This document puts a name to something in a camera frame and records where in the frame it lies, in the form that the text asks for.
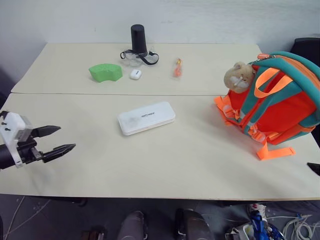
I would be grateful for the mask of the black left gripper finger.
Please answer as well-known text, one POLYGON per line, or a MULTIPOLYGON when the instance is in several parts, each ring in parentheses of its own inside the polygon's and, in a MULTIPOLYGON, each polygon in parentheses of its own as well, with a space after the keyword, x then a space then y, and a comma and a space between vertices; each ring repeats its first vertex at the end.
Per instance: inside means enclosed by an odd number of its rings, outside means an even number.
POLYGON ((46 125, 46 126, 34 128, 31 131, 31 137, 32 138, 42 138, 45 136, 49 136, 60 129, 61 129, 60 126, 55 126, 55 125, 46 125))
POLYGON ((42 161, 44 163, 48 163, 50 161, 58 159, 70 152, 75 146, 76 144, 72 143, 55 147, 52 151, 46 152, 42 155, 42 161))

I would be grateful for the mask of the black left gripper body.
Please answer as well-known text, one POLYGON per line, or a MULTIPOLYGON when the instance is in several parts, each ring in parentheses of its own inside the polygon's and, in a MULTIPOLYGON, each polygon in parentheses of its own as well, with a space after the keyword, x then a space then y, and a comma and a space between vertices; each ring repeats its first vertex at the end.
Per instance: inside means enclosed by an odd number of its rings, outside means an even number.
POLYGON ((40 161, 44 158, 44 153, 36 149, 37 142, 32 136, 29 136, 26 141, 17 143, 17 151, 24 164, 40 161))

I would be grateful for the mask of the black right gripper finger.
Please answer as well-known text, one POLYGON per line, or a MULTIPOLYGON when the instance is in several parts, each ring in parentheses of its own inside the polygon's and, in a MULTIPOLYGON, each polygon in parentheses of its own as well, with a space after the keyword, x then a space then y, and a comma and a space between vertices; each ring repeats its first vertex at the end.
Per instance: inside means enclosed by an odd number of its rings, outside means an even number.
POLYGON ((320 164, 319 163, 308 162, 307 165, 314 173, 316 173, 318 176, 320 176, 320 164))

